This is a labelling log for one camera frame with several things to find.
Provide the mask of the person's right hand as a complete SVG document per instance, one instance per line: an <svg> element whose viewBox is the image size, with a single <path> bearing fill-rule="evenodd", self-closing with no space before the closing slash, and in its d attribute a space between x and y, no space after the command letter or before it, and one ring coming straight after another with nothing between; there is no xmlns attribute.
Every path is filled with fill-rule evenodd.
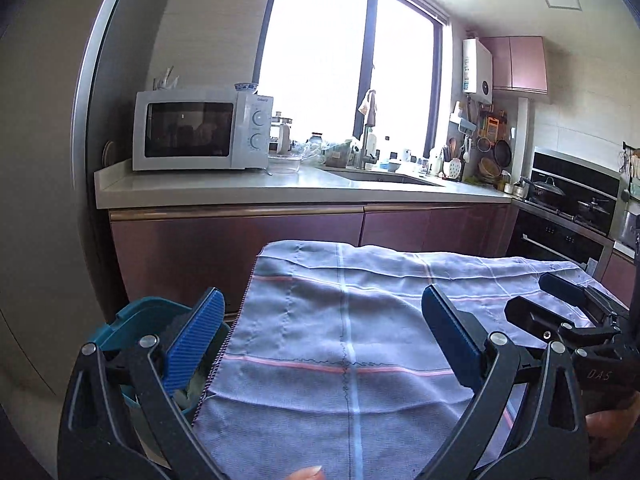
<svg viewBox="0 0 640 480"><path fill-rule="evenodd" d="M639 393L635 392L614 410L600 411L586 416L590 455L600 462L614 455L628 438L639 418Z"/></svg>

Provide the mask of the person's left hand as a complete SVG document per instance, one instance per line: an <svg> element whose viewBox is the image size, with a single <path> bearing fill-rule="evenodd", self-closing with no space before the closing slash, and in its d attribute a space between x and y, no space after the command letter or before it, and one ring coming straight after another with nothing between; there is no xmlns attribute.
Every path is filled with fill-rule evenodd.
<svg viewBox="0 0 640 480"><path fill-rule="evenodd" d="M286 477L286 480L324 480L325 478L321 466L310 466L294 471Z"/></svg>

